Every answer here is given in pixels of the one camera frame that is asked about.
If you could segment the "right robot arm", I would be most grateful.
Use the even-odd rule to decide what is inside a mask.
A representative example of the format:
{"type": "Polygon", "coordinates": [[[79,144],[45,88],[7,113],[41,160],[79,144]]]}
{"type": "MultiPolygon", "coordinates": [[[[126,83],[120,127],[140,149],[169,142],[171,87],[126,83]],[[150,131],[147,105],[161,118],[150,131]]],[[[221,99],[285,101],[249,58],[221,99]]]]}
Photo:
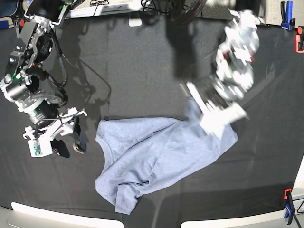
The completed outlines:
{"type": "Polygon", "coordinates": [[[55,33],[55,26],[80,4],[79,0],[32,0],[24,8],[21,0],[0,3],[0,15],[12,19],[18,37],[0,78],[0,89],[31,121],[23,138],[28,141],[33,158],[53,153],[68,158],[69,150],[62,140],[56,139],[58,135],[72,136],[74,150],[86,152],[79,124],[79,117],[86,111],[75,107],[65,113],[60,111],[68,102],[68,74],[55,33]]]}

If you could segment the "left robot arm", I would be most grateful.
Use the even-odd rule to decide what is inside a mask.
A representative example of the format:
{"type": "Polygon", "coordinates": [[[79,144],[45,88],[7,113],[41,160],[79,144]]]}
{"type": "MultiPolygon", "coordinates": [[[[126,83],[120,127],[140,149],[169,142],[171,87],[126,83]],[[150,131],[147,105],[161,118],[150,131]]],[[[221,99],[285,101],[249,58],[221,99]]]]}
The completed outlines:
{"type": "Polygon", "coordinates": [[[229,12],[233,19],[224,28],[226,38],[217,49],[214,74],[205,79],[202,87],[194,81],[181,85],[200,108],[201,128],[219,139],[226,126],[247,117],[238,102],[254,83],[251,64],[259,48],[258,17],[253,10],[229,12]]]}

